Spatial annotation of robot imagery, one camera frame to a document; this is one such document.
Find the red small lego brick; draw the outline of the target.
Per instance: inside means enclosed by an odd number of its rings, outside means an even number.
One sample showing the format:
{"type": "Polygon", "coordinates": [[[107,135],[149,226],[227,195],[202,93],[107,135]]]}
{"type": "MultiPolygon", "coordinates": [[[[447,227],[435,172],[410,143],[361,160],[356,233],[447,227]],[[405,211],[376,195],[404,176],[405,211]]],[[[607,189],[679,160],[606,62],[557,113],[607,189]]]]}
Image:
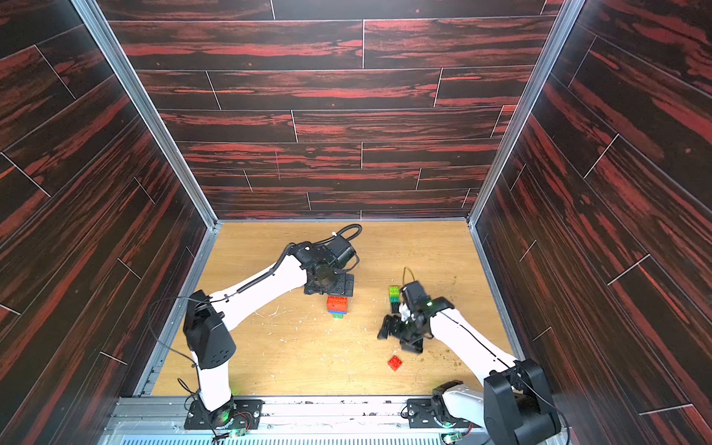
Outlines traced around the red small lego brick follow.
{"type": "Polygon", "coordinates": [[[402,360],[398,356],[393,355],[388,361],[388,366],[392,371],[396,372],[402,366],[402,360]]]}

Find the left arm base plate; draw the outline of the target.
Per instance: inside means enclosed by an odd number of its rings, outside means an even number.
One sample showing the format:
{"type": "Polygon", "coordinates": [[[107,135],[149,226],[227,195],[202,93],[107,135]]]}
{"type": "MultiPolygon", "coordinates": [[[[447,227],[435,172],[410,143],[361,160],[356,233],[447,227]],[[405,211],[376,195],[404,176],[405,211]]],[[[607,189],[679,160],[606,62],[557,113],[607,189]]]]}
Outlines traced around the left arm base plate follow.
{"type": "Polygon", "coordinates": [[[185,430],[247,431],[257,429],[263,414],[263,400],[232,399],[220,408],[209,411],[202,400],[191,402],[185,419],[185,430]]]}

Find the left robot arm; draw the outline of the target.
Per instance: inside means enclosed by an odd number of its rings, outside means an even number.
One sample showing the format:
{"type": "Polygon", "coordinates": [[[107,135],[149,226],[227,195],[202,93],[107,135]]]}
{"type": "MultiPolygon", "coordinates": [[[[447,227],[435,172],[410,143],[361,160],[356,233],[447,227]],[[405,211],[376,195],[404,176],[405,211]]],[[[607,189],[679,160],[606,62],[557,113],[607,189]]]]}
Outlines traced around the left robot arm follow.
{"type": "Polygon", "coordinates": [[[357,257],[352,238],[339,231],[315,243],[290,243],[275,263],[254,276],[211,295],[199,290],[188,298],[184,334],[196,364],[198,396],[210,415],[224,421],[233,407],[229,361],[237,344],[231,331],[294,289],[307,295],[350,298],[354,275],[348,263],[357,257]]]}

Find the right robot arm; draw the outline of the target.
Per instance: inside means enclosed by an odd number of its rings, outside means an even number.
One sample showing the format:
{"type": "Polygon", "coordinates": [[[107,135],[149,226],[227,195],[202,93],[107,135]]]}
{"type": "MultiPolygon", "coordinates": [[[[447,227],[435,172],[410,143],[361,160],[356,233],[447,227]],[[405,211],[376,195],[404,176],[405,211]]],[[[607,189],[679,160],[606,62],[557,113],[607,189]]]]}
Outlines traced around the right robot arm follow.
{"type": "Polygon", "coordinates": [[[413,281],[389,288],[390,314],[379,339],[394,337],[405,352],[421,353],[426,339],[437,339],[454,352],[482,385],[471,389],[460,380],[436,387],[428,399],[408,400],[402,416],[412,428],[444,429],[445,444],[458,443],[477,426],[488,444],[540,444],[567,424],[554,405],[548,378],[532,359],[520,361],[471,326],[445,298],[431,298],[413,281]]]}

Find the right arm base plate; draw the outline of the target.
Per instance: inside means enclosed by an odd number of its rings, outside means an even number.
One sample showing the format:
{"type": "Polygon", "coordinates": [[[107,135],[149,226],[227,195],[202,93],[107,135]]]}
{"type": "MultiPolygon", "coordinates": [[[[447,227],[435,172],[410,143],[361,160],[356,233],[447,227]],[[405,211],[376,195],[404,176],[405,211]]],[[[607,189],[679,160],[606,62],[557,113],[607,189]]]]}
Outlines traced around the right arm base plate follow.
{"type": "Polygon", "coordinates": [[[436,417],[434,399],[414,398],[406,401],[402,417],[407,420],[411,429],[445,428],[436,417]]]}

